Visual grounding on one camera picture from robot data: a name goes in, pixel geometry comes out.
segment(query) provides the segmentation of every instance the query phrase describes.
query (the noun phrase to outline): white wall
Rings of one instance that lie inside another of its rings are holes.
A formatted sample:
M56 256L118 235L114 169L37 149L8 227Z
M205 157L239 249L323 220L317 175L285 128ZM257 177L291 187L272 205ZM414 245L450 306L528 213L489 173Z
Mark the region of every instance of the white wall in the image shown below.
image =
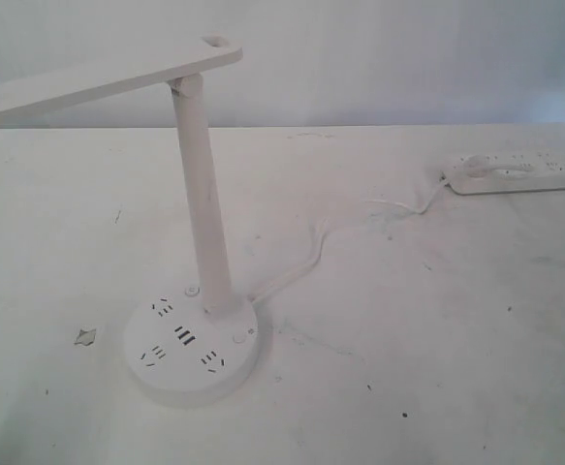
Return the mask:
M0 0L0 81L228 34L215 126L565 121L565 0ZM171 126L164 85L23 125Z

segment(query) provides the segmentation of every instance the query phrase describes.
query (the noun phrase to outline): table surface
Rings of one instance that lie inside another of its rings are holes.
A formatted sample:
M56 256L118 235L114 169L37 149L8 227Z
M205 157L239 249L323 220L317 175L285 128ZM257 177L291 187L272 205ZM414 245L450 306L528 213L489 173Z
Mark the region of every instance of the table surface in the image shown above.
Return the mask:
M211 137L241 293L303 260L333 205L418 203L452 153L565 149L560 124ZM565 464L565 191L358 208L258 307L248 381L175 410L121 333L197 281L191 240L174 130L0 130L0 464Z

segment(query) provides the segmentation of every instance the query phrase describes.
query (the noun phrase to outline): lamp base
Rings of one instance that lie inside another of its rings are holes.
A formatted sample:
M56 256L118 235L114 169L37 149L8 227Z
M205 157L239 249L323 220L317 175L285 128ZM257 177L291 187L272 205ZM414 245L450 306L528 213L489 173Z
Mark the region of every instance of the lamp base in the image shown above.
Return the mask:
M254 368L259 343L246 299L217 317L199 299L177 293L138 308L124 333L127 363L144 392L178 407L209 404L238 388Z

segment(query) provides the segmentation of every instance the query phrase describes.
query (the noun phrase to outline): power strip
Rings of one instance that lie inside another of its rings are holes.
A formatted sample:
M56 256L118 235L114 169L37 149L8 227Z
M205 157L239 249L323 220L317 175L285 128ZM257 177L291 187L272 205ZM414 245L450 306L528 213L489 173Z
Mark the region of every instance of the power strip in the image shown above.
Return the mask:
M485 166L519 166L521 170L489 170L485 175L465 172L471 158ZM457 194L489 194L521 191L551 191L565 189L565 151L518 150L491 153L466 153L451 157L442 169Z

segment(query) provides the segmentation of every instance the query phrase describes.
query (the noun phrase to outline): white desk lamp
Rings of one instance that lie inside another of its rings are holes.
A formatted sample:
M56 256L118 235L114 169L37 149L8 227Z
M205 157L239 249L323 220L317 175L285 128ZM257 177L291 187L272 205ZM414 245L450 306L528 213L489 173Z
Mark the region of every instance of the white desk lamp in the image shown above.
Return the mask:
M203 105L201 72L241 59L217 36L158 47L55 73L0 84L0 124L167 82L172 91L187 201L200 276L198 289L176 283L136 310L124 334L127 363L160 402L197 406L237 388L259 352L252 304L233 293Z

